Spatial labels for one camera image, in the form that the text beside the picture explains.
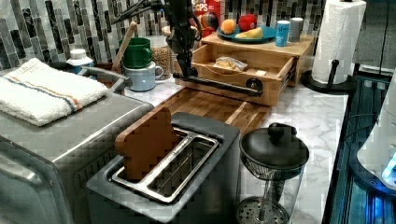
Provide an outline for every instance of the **green mug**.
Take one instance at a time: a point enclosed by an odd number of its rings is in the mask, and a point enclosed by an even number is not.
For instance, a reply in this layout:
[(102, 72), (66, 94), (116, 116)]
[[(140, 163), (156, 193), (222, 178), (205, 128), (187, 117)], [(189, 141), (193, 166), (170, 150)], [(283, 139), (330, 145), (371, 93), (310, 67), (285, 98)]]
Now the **green mug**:
[(128, 43), (122, 63), (127, 68), (144, 68), (151, 64), (150, 41), (143, 37), (134, 37)]

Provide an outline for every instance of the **toaster slot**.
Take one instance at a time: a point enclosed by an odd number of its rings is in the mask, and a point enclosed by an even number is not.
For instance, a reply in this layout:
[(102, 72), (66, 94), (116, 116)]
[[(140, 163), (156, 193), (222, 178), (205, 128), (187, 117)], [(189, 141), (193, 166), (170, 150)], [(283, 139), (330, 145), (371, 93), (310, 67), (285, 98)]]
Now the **toaster slot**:
[(205, 158), (215, 149), (215, 142), (195, 137), (148, 185), (150, 190), (163, 197), (171, 197), (182, 189), (194, 173), (203, 165)]

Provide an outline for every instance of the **wooden organizer box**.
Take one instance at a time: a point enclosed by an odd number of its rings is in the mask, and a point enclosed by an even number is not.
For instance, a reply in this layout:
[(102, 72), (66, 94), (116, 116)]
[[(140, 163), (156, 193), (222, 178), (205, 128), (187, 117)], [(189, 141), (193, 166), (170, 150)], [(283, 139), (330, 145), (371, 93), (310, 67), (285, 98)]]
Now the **wooden organizer box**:
[[(226, 91), (214, 87), (185, 82), (176, 84), (200, 91), (208, 91), (260, 105), (276, 105), (280, 93), (286, 86), (294, 86), (301, 74), (311, 66), (314, 37), (303, 35), (299, 43), (288, 43), (286, 47), (276, 47), (274, 42), (265, 44), (239, 44), (223, 40), (217, 34), (202, 39), (202, 46), (192, 53), (192, 66), (198, 77), (246, 87), (251, 78), (262, 82), (261, 96), (248, 96), (243, 93)], [(243, 72), (215, 67), (219, 57), (231, 57), (247, 64)], [(176, 72), (181, 73), (178, 63)]]

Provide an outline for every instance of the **fruit bowl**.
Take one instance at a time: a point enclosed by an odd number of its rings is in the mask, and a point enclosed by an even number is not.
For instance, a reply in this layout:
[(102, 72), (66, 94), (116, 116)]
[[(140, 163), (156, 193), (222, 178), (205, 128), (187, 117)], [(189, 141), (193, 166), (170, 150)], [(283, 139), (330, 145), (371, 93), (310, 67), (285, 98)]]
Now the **fruit bowl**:
[(220, 28), (218, 28), (217, 32), (218, 35), (221, 36), (223, 39), (230, 40), (233, 42), (239, 42), (239, 43), (260, 44), (260, 43), (272, 41), (276, 36), (276, 30), (268, 26), (261, 26), (261, 28), (262, 28), (262, 38), (237, 38), (236, 35), (241, 33), (241, 30), (239, 29), (238, 25), (235, 26), (235, 30), (230, 35), (224, 34), (220, 30)]

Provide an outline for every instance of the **french press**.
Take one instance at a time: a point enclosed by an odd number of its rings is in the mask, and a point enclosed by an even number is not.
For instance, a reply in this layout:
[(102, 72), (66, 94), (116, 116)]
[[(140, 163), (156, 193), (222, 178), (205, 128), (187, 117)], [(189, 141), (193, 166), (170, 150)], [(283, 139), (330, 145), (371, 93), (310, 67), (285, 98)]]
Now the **french press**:
[(242, 198), (236, 212), (240, 224), (289, 224), (309, 158), (305, 143), (289, 125), (273, 123), (247, 133), (240, 140), (240, 188)]

